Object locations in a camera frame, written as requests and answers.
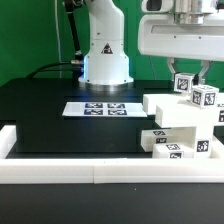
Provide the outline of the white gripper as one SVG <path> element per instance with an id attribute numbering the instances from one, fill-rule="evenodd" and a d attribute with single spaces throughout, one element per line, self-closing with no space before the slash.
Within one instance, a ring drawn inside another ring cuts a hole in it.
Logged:
<path id="1" fill-rule="evenodd" d="M 224 2 L 219 0 L 142 0 L 138 49 L 168 57 L 171 80 L 180 72 L 177 58 L 201 61 L 194 85 L 204 85 L 212 61 L 224 61 Z"/>

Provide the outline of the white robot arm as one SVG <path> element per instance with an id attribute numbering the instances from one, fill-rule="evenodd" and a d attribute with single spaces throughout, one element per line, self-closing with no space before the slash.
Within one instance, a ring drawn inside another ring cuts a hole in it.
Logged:
<path id="1" fill-rule="evenodd" d="M 140 0 L 144 16 L 138 29 L 138 50 L 167 59 L 177 74 L 178 59 L 202 62 L 198 82 L 214 61 L 224 61 L 224 2 L 221 0 Z M 124 52 L 124 14 L 113 0 L 63 0 L 69 18 L 76 64 L 82 66 L 82 86 L 94 89 L 130 85 L 129 58 Z M 90 23 L 90 50 L 84 55 L 78 42 L 73 12 L 86 6 Z"/>

